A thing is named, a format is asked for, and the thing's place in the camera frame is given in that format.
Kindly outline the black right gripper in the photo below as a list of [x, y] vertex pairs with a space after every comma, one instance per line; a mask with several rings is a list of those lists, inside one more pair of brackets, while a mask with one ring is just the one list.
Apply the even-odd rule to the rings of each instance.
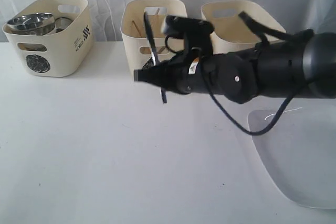
[[199, 59], [198, 51], [174, 56], [167, 63], [134, 69], [134, 82], [144, 82], [177, 94], [209, 93], [228, 95], [228, 55]]

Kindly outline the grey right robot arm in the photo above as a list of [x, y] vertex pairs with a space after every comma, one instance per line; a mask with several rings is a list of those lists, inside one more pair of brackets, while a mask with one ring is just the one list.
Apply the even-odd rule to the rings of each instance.
[[193, 49], [156, 66], [137, 69], [136, 82], [178, 94], [213, 93], [244, 104], [257, 96], [335, 98], [335, 34], [205, 55]]

